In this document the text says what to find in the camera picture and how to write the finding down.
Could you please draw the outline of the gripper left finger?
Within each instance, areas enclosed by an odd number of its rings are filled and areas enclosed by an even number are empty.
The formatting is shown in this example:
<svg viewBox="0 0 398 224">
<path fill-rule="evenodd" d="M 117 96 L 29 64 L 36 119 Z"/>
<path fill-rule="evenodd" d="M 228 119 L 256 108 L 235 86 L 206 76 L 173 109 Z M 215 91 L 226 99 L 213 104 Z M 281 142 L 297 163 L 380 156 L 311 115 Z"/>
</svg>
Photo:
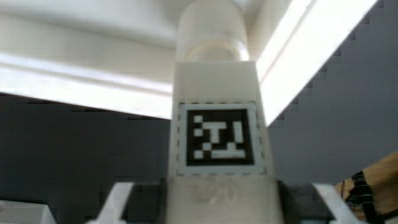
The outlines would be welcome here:
<svg viewBox="0 0 398 224">
<path fill-rule="evenodd" d="M 98 217 L 87 224 L 126 224 L 123 212 L 133 186 L 133 182 L 117 182 L 114 184 Z"/>
</svg>

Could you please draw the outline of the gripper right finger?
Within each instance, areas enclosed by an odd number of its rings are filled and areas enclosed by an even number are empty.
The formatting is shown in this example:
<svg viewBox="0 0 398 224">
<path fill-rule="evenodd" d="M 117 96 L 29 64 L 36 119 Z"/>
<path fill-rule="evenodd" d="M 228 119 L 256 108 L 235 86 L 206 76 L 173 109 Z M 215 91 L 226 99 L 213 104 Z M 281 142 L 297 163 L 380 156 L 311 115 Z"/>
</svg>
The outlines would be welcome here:
<svg viewBox="0 0 398 224">
<path fill-rule="evenodd" d="M 313 187 L 334 216 L 334 220 L 329 224 L 363 224 L 363 221 L 352 213 L 343 198 L 340 197 L 334 186 L 331 184 L 315 183 Z"/>
</svg>

